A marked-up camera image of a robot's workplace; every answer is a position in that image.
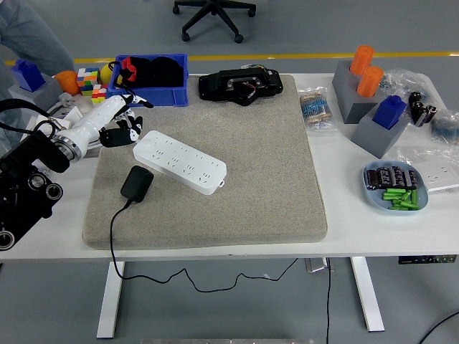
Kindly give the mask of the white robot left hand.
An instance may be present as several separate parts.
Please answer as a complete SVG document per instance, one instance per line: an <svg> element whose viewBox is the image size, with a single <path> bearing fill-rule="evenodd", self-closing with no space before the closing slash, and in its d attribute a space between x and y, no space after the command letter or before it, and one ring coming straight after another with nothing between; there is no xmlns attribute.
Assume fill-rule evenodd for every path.
<svg viewBox="0 0 459 344"><path fill-rule="evenodd" d="M130 104L152 108L153 104L137 95L114 95L96 105L63 136L72 141L75 157L82 158L89 143L100 141L105 147L129 145L138 140L143 120L130 113Z"/></svg>

